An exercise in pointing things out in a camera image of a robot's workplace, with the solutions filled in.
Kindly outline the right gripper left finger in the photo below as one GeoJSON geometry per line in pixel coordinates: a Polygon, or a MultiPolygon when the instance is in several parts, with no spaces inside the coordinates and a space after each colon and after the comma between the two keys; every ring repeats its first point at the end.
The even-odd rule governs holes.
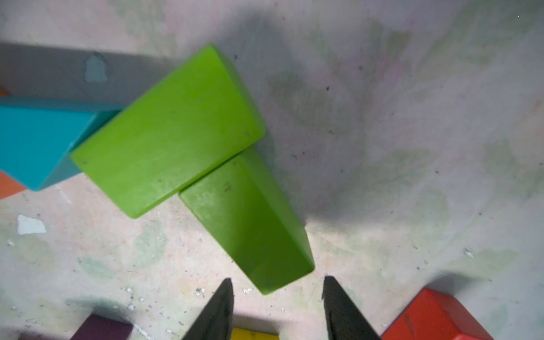
{"type": "Polygon", "coordinates": [[[229,340],[233,331],[234,293],[232,280],[219,285],[183,340],[229,340]]]}

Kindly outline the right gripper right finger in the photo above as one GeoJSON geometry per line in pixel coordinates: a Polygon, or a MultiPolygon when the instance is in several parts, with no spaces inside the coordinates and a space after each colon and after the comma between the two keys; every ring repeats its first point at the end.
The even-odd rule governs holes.
{"type": "Polygon", "coordinates": [[[322,299],[328,339],[381,339],[334,276],[324,278],[322,299]]]}

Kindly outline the yellow block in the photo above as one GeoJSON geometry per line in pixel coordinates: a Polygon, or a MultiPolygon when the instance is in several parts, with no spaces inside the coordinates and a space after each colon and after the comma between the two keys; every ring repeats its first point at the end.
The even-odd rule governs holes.
{"type": "Polygon", "coordinates": [[[235,327],[232,331],[231,340],[279,340],[279,336],[254,330],[246,330],[235,327]]]}

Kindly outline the red block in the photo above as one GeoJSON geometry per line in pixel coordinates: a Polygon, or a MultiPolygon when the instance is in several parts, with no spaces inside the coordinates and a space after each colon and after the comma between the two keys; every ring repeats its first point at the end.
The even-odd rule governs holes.
{"type": "Polygon", "coordinates": [[[493,340],[455,297],[429,288],[418,293],[381,338],[493,340]]]}

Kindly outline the green block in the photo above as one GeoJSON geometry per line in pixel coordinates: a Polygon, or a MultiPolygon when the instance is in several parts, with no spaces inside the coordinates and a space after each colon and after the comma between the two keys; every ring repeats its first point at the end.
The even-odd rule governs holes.
{"type": "Polygon", "coordinates": [[[235,65],[197,52],[97,130],[73,162],[139,218],[262,139],[266,124],[235,65]]]}
{"type": "Polygon", "coordinates": [[[254,147],[179,197],[262,294],[314,271],[305,227],[254,147]]]}

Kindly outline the orange block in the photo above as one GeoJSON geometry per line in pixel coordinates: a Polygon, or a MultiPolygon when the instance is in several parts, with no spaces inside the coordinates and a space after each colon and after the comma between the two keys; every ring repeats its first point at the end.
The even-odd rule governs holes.
{"type": "Polygon", "coordinates": [[[8,198],[10,196],[19,194],[26,190],[26,187],[18,183],[10,176],[0,172],[0,199],[8,198]]]}

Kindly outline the teal triangle block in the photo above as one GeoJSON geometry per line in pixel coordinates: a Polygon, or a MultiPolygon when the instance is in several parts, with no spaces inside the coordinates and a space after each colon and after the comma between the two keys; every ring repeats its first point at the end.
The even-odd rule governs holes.
{"type": "Polygon", "coordinates": [[[70,153],[123,106],[14,96],[1,98],[1,171],[31,191],[81,173],[70,153]]]}

